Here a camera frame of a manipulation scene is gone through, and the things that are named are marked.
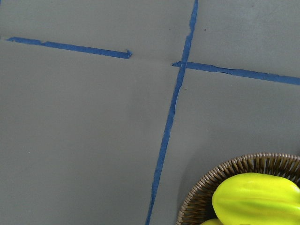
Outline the yellow lemon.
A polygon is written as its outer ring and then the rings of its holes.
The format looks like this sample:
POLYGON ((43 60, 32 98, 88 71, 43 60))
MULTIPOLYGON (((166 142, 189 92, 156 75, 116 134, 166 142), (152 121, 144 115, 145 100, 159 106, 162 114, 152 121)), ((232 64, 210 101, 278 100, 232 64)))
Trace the yellow lemon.
POLYGON ((223 225, 218 218, 209 219, 201 223, 200 225, 223 225))

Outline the brown wicker basket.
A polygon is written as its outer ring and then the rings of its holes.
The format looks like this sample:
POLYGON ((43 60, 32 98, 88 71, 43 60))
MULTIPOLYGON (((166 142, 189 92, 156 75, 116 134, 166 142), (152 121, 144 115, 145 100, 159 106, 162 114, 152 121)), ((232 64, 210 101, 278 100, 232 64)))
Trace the brown wicker basket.
POLYGON ((232 158, 209 170, 191 188, 184 199, 177 225, 199 225, 216 218, 212 196, 226 179, 241 173, 263 173, 287 178, 300 185, 299 155, 284 153, 253 153, 232 158))

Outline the yellow starfruit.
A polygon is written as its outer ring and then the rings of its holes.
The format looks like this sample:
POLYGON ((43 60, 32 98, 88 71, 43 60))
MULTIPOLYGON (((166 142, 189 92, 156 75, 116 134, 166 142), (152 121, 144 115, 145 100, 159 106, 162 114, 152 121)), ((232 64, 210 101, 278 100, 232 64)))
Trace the yellow starfruit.
POLYGON ((298 225, 300 189, 273 175, 243 173, 224 180, 212 196, 224 225, 298 225))

